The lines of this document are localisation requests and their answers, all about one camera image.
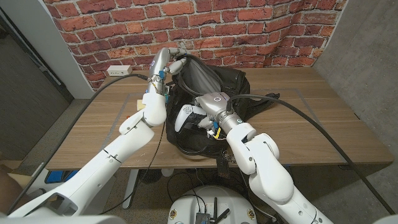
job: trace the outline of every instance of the backpack strap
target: backpack strap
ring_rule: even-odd
[[[279,99],[280,94],[277,93],[269,93],[266,96],[272,97],[275,99]],[[263,111],[265,111],[271,104],[273,104],[272,101],[269,100],[252,100],[249,99],[249,106],[248,110],[246,112],[245,117],[243,118],[243,121],[247,121],[248,119],[252,118],[254,115],[259,114]]]

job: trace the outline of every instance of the black cable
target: black cable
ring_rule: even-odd
[[[156,156],[156,154],[157,154],[157,151],[159,150],[160,143],[162,142],[162,137],[163,137],[163,132],[164,132],[164,126],[165,126],[165,124],[166,124],[166,122],[163,123],[162,134],[160,134],[160,139],[159,139],[159,143],[158,143],[158,145],[157,145],[155,154],[154,154],[154,156],[152,157],[152,160],[150,161],[149,166],[148,166],[147,170],[145,171],[144,175],[141,177],[142,179],[147,175],[148,170],[149,170],[150,166],[152,165],[152,163],[153,163],[153,161],[154,161],[154,159],[155,159],[155,156]],[[112,208],[110,208],[110,209],[108,209],[108,210],[105,210],[105,211],[101,212],[99,215],[103,215],[103,214],[105,214],[105,213],[107,213],[107,212],[110,212],[110,211],[114,210],[114,209],[117,208],[119,205],[121,205],[123,202],[125,202],[129,197],[131,197],[131,200],[132,200],[132,199],[133,199],[133,196],[132,196],[132,195],[133,195],[134,193],[136,193],[137,188],[138,188],[138,186],[139,186],[140,183],[141,183],[141,180],[139,179],[139,180],[138,180],[138,183],[137,183],[137,185],[136,185],[136,187],[135,187],[134,190],[131,192],[131,194],[129,194],[129,196],[127,196],[123,201],[119,202],[118,204],[116,204],[116,205],[113,206]]]
[[[75,119],[72,121],[72,123],[69,125],[67,131],[65,132],[65,134],[62,136],[61,140],[58,142],[58,144],[55,146],[56,150],[54,150],[51,153],[51,156],[42,164],[42,166],[37,170],[37,172],[35,173],[35,175],[33,176],[33,178],[29,181],[29,183],[26,185],[26,187],[22,190],[22,192],[19,194],[18,198],[15,199],[14,203],[12,203],[11,207],[8,209],[7,211],[7,215],[11,214],[11,212],[13,211],[13,209],[15,208],[15,206],[18,204],[19,200],[26,194],[26,192],[28,191],[29,187],[32,186],[33,182],[36,180],[36,178],[41,174],[41,172],[44,170],[45,166],[50,162],[51,158],[54,156],[54,154],[58,151],[59,147],[61,146],[61,144],[63,143],[63,141],[67,138],[70,130],[72,130],[73,126],[76,124],[76,122],[78,121],[78,119],[80,118],[80,116],[83,114],[83,112],[87,109],[87,107],[90,105],[91,102],[93,102],[93,100],[98,96],[98,94],[100,94],[104,89],[106,89],[107,87],[109,87],[110,85],[112,85],[115,82],[118,82],[122,79],[128,78],[128,77],[138,77],[141,78],[143,80],[147,80],[148,77],[145,75],[141,75],[141,74],[129,74],[129,75],[125,75],[122,77],[118,77],[115,78],[114,80],[111,80],[109,83],[105,84],[102,88],[100,88],[99,90],[97,90],[97,92],[88,100],[88,102],[86,103],[86,105],[81,109],[81,111],[79,112],[79,114],[75,117]]]
[[[324,137],[327,138],[327,140],[336,148],[336,150],[343,156],[343,158],[347,161],[348,165],[355,171],[355,173],[361,178],[361,180],[365,183],[365,185],[368,187],[368,189],[373,193],[373,195],[379,200],[379,202],[384,206],[384,208],[390,213],[390,215],[394,215],[395,211],[389,206],[389,204],[381,197],[379,192],[372,186],[372,184],[367,180],[367,178],[362,174],[362,172],[358,169],[358,167],[355,165],[355,163],[347,156],[347,154],[344,152],[344,150],[335,142],[335,140],[326,132],[326,130],[321,127],[316,121],[314,121],[312,118],[310,118],[308,115],[306,115],[304,112],[300,111],[297,109],[295,106],[279,99],[275,99],[272,97],[268,96],[260,96],[260,95],[253,95],[253,94],[241,94],[241,95],[235,95],[232,96],[228,101],[226,105],[226,110],[231,111],[232,110],[232,101],[239,99],[239,98],[260,98],[260,99],[266,99],[269,101],[272,101],[274,103],[281,104],[283,106],[286,106],[287,108],[291,109],[292,111],[296,112],[298,115],[300,115],[302,118],[306,119],[309,123],[311,123],[314,127],[316,127],[319,132],[321,132]]]

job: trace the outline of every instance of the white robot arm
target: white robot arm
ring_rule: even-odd
[[[169,67],[171,57],[185,54],[183,49],[163,48],[155,56],[150,68],[151,78],[142,103],[146,106],[127,120],[119,128],[118,136],[111,144],[101,150],[91,161],[61,186],[25,204],[8,217],[39,217],[81,215],[94,196],[107,183],[120,165],[154,136],[151,127],[161,125],[166,119],[166,99],[168,88],[164,84],[167,74],[178,73],[185,59],[178,60]],[[50,199],[61,197],[61,205],[54,207]]]
[[[279,149],[267,134],[256,135],[256,130],[233,111],[226,110],[229,96],[225,93],[209,93],[196,98],[207,113],[205,120],[218,122],[227,134],[236,163],[250,175],[251,190],[270,205],[290,224],[332,222],[313,206],[294,186],[289,173],[277,160]]]

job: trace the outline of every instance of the power strip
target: power strip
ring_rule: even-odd
[[[110,76],[123,76],[132,73],[132,67],[130,65],[111,65],[107,69]]]

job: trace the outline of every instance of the table leg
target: table leg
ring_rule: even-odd
[[[126,192],[124,193],[124,198],[129,196],[131,192],[134,190],[137,182],[137,177],[138,177],[138,169],[132,169],[130,170],[130,176],[129,176],[129,181],[127,183],[126,187]],[[128,209],[131,206],[131,197],[129,197],[125,202],[122,204],[123,209]]]

